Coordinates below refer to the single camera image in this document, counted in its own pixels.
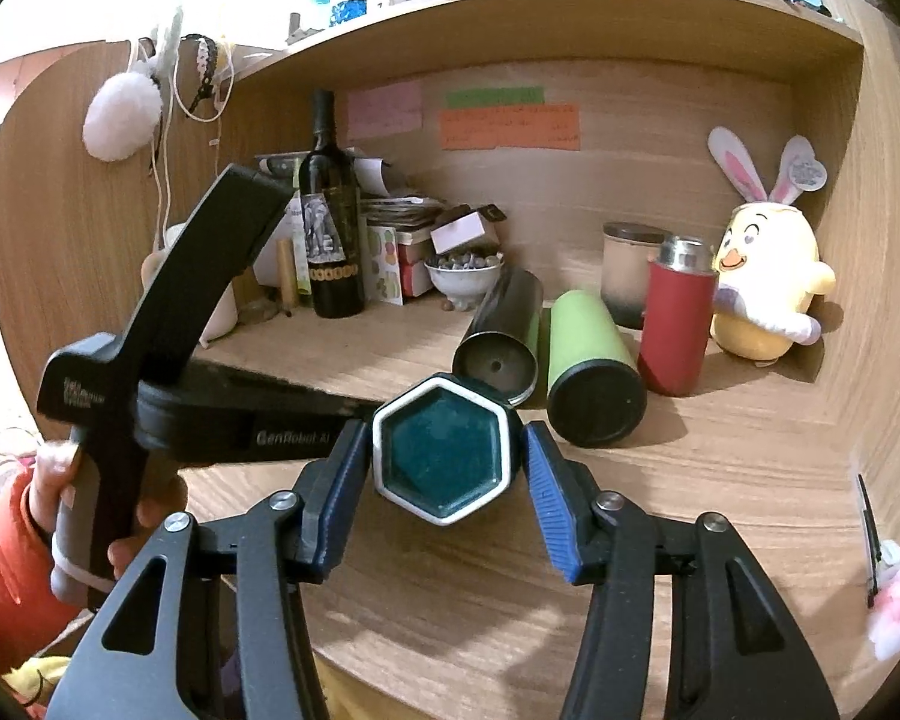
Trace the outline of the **person's left hand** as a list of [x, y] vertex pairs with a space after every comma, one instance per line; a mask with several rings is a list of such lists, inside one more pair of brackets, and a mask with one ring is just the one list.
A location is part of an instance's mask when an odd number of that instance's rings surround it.
[[[38, 447], [25, 504], [30, 520], [45, 544], [50, 544], [55, 533], [59, 503], [73, 492], [77, 468], [79, 452], [72, 442], [46, 442]], [[187, 504], [188, 486], [180, 475], [146, 479], [136, 505], [133, 533], [115, 539], [107, 551], [113, 577], [120, 578], [155, 528], [173, 512], [184, 511]]]

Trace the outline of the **orange sleeve forearm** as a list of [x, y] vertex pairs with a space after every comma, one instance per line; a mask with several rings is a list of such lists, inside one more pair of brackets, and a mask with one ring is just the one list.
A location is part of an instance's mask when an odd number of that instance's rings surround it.
[[74, 470], [25, 468], [0, 496], [0, 674], [50, 645], [79, 613], [50, 587], [56, 507]]

